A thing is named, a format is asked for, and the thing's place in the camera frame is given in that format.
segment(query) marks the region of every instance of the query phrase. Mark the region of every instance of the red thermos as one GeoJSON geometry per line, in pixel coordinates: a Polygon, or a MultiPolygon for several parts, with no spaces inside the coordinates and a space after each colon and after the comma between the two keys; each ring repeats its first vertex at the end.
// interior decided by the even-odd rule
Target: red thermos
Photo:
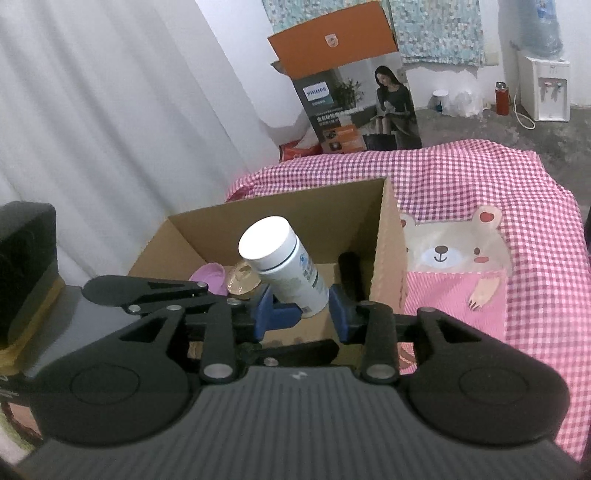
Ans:
{"type": "Polygon", "coordinates": [[[511,99],[509,89],[505,82],[496,83],[496,113],[498,115],[509,115],[511,99]]]}

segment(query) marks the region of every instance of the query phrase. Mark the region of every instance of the philips logo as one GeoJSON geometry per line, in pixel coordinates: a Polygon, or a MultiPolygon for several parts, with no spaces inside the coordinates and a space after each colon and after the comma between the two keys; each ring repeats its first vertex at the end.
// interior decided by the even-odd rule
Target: philips logo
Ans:
{"type": "Polygon", "coordinates": [[[304,93],[306,94],[308,101],[311,102],[312,100],[328,97],[330,95],[330,90],[326,82],[320,82],[315,85],[304,87],[304,93]]]}

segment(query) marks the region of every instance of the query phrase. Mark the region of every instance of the checkered fabric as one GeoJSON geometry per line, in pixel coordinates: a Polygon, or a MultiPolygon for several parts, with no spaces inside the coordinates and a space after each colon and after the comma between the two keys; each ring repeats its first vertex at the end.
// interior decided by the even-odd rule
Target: checkered fabric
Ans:
{"type": "Polygon", "coordinates": [[[400,209],[418,222],[468,220],[479,205],[503,212],[514,262],[506,341],[555,368],[571,405],[556,439],[585,449],[591,416],[591,268],[573,195],[535,152],[466,140],[422,150],[299,158],[235,182],[228,200],[390,176],[400,209]]]}

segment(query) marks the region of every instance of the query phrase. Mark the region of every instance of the jar lid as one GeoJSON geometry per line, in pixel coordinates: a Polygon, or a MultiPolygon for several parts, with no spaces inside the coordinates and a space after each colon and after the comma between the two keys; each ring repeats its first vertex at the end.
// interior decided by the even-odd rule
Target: jar lid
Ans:
{"type": "Polygon", "coordinates": [[[294,251],[297,235],[283,217],[263,218],[251,225],[238,242],[238,252],[255,271],[270,270],[294,251]]]}
{"type": "Polygon", "coordinates": [[[244,260],[240,260],[226,277],[226,287],[230,295],[242,300],[250,295],[260,284],[261,279],[244,260]]]}

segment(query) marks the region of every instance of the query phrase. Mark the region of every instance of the cardboard box flap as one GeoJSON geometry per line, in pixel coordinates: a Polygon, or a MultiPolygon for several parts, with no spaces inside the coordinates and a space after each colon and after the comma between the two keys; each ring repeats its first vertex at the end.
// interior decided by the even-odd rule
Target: cardboard box flap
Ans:
{"type": "Polygon", "coordinates": [[[269,38],[292,80],[398,51],[379,2],[344,8],[269,38]]]}
{"type": "Polygon", "coordinates": [[[394,194],[392,181],[387,179],[384,183],[374,276],[369,298],[389,305],[395,313],[403,313],[406,299],[406,271],[406,243],[398,211],[398,201],[394,194]]]}
{"type": "Polygon", "coordinates": [[[166,220],[129,271],[133,277],[188,280],[205,260],[166,220]]]}
{"type": "Polygon", "coordinates": [[[170,217],[206,261],[234,265],[246,229],[271,215],[285,217],[316,264],[355,251],[374,258],[384,180],[368,180],[226,203],[170,217]]]}

